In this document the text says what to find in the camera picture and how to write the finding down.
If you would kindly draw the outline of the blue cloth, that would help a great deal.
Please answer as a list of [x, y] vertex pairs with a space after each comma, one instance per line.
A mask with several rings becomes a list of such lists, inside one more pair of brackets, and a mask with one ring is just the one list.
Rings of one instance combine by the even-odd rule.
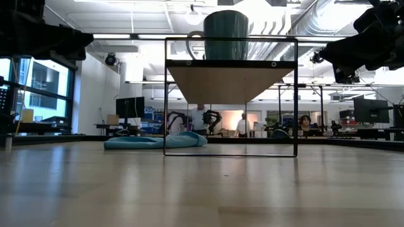
[[207, 138], [190, 131], [163, 137], [113, 137], [104, 142], [104, 149], [163, 149], [204, 146]]

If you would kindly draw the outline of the black desk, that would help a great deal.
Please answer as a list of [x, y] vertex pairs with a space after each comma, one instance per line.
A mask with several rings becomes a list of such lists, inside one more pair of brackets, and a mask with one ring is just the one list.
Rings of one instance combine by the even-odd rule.
[[144, 136], [146, 131], [131, 124], [95, 124], [105, 136]]

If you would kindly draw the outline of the silver ventilation duct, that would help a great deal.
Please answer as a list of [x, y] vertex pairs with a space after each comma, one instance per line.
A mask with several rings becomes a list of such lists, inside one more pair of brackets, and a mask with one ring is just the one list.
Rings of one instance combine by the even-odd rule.
[[335, 35], [368, 8], [369, 5], [359, 4], [356, 0], [317, 0], [293, 27], [291, 35]]

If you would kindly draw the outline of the black monitor on stand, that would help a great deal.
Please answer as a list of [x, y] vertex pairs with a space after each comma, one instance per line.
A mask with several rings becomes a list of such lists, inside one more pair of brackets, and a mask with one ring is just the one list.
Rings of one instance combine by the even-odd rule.
[[142, 118], [145, 116], [145, 98], [119, 98], [116, 100], [116, 114], [120, 119]]

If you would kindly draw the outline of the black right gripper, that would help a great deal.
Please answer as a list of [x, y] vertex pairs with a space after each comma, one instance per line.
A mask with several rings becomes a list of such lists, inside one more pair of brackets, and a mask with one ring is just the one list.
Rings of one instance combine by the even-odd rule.
[[332, 63], [336, 83], [343, 84], [345, 79], [347, 84], [357, 83], [358, 68], [383, 54], [378, 13], [384, 9], [384, 4], [372, 5], [372, 8], [366, 10], [353, 23], [358, 34], [328, 43], [319, 51], [321, 58]]

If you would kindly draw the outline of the yellow box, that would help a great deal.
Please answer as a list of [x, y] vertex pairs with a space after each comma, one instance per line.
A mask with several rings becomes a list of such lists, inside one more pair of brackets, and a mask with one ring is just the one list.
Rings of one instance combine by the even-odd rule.
[[32, 123], [34, 118], [34, 109], [24, 108], [21, 111], [20, 121], [24, 123]]

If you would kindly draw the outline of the window with black frame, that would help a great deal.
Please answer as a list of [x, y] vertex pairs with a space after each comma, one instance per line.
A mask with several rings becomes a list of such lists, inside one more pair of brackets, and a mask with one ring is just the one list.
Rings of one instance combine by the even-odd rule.
[[[0, 59], [0, 133], [58, 135], [71, 132], [74, 71], [51, 60]], [[34, 109], [32, 123], [20, 121]]]

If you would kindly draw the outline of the green mug with white inside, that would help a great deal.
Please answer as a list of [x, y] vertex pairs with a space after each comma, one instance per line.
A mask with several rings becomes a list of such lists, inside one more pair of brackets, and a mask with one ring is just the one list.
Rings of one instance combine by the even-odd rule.
[[193, 36], [208, 37], [205, 40], [205, 59], [236, 60], [247, 59], [248, 43], [240, 38], [249, 37], [249, 18], [235, 10], [216, 11], [203, 21], [203, 31], [192, 31]]

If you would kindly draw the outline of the black aluminium table frame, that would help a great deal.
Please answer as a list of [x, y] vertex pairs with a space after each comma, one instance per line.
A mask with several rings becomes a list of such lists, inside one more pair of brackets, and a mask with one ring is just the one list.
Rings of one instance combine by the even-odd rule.
[[[25, 146], [35, 144], [69, 143], [81, 141], [107, 141], [110, 136], [16, 136], [12, 140], [14, 146]], [[292, 139], [271, 139], [271, 138], [231, 138], [231, 137], [209, 137], [208, 144], [293, 144]], [[403, 141], [376, 141], [361, 139], [338, 139], [327, 137], [309, 137], [298, 139], [298, 145], [333, 145], [355, 148], [380, 149], [386, 151], [397, 151], [404, 153]]]

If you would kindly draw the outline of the long ceiling light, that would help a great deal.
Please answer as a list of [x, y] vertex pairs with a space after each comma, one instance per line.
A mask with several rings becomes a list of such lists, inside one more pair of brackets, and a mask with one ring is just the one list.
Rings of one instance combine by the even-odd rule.
[[138, 38], [140, 40], [165, 40], [166, 38], [186, 38], [187, 34], [176, 33], [140, 33]]
[[94, 39], [97, 40], [125, 40], [131, 39], [130, 34], [113, 34], [113, 33], [98, 33], [93, 34]]

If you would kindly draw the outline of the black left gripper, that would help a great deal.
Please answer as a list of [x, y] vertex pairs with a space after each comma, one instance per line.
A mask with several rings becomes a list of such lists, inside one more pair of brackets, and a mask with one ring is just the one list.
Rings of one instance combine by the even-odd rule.
[[[59, 46], [59, 54], [66, 59], [86, 59], [86, 47], [94, 41], [91, 33], [69, 28]], [[18, 29], [18, 50], [22, 55], [48, 59], [52, 49], [60, 42], [60, 27], [21, 20]]]

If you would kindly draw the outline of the black monitor on arm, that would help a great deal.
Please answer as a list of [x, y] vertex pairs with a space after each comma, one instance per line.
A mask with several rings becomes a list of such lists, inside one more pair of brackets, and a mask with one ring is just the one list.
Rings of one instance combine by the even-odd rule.
[[357, 122], [389, 123], [389, 106], [384, 100], [354, 98], [354, 115]]

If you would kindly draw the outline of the person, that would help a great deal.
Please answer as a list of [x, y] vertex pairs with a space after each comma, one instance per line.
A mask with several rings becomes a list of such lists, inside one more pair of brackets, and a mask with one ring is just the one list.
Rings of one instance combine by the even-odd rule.
[[251, 126], [244, 113], [241, 114], [241, 117], [242, 118], [237, 123], [235, 134], [237, 137], [249, 137]]
[[197, 107], [190, 110], [190, 116], [192, 119], [192, 131], [199, 135], [206, 135], [208, 130], [208, 124], [204, 123], [203, 115], [206, 111], [204, 104], [197, 104]]
[[312, 136], [313, 133], [310, 130], [311, 118], [308, 115], [303, 115], [299, 120], [298, 136]]

